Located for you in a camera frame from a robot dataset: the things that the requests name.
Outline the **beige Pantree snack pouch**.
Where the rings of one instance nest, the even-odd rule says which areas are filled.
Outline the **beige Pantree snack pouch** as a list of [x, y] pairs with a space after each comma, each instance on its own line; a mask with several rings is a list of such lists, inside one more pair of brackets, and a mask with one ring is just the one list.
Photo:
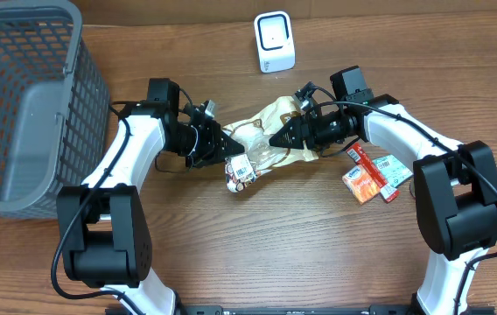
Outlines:
[[245, 148], [244, 153], [226, 158], [226, 184], [230, 192], [242, 191], [273, 169], [319, 158], [307, 148], [300, 150], [270, 146], [270, 138], [291, 118], [299, 116], [301, 112], [293, 98], [281, 96], [251, 118], [222, 128], [227, 136]]

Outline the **orange Kleenex tissue pack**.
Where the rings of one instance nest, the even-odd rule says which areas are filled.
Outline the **orange Kleenex tissue pack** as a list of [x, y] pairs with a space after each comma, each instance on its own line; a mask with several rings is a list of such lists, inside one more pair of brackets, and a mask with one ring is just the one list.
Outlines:
[[360, 204], [364, 204], [380, 193], [379, 186], [362, 165], [356, 165], [342, 180]]

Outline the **teal wet wipes pack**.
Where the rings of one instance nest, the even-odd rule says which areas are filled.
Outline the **teal wet wipes pack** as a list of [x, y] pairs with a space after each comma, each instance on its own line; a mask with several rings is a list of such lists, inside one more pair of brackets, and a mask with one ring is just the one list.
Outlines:
[[383, 177], [394, 187], [397, 188], [400, 184], [413, 176], [413, 173], [402, 162], [396, 159], [393, 155], [378, 157], [373, 160], [374, 165], [381, 172]]

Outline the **red stick sachet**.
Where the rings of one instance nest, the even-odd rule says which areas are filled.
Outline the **red stick sachet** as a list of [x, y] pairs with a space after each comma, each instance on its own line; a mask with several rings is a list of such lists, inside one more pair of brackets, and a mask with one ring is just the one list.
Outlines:
[[375, 166], [371, 158], [358, 143], [352, 144], [348, 148], [346, 153], [351, 159], [354, 160], [357, 165], [361, 165], [364, 167], [364, 169], [379, 187], [380, 194], [387, 203], [398, 197], [398, 190], [385, 179], [380, 170]]

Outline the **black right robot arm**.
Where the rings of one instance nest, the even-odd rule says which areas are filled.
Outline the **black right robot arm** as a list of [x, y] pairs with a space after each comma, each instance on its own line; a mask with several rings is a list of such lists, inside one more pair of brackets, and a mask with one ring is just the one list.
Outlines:
[[481, 141], [442, 136], [407, 113], [389, 94], [376, 96], [358, 66], [330, 77], [332, 92], [314, 100], [307, 83], [294, 94], [303, 113], [269, 140], [274, 147], [322, 151], [351, 136], [392, 154], [413, 173], [416, 220], [430, 249], [409, 314], [493, 314], [472, 307], [467, 292], [480, 262], [497, 258], [497, 166]]

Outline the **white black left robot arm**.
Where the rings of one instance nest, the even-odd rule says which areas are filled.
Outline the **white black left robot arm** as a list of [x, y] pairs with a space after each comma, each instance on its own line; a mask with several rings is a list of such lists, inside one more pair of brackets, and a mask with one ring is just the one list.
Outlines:
[[242, 144], [214, 119], [213, 103], [179, 104], [185, 90], [152, 78], [141, 101], [120, 101], [118, 131], [96, 168], [57, 196], [60, 241], [53, 289], [68, 300], [115, 298], [127, 314], [184, 314], [178, 293], [152, 265], [151, 235], [140, 190], [158, 155], [171, 152], [187, 169], [241, 155]]

